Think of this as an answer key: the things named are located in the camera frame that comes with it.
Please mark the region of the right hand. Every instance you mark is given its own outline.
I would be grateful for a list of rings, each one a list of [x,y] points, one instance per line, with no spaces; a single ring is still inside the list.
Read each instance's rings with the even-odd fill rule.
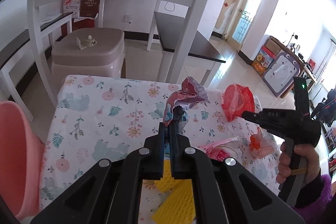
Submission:
[[[279,157],[278,174],[276,181],[282,184],[291,174],[290,156],[286,154],[286,143],[283,142],[280,150],[282,154]],[[307,159],[307,173],[305,175],[305,184],[312,182],[320,174],[319,155],[311,144],[299,144],[294,146],[294,152],[297,155]]]

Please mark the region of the purple sleeve forearm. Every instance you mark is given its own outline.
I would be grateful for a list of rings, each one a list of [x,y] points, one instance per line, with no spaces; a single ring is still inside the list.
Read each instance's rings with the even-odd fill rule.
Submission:
[[[335,195],[331,190],[330,176],[319,173],[301,189],[293,210],[305,223],[335,223]]]

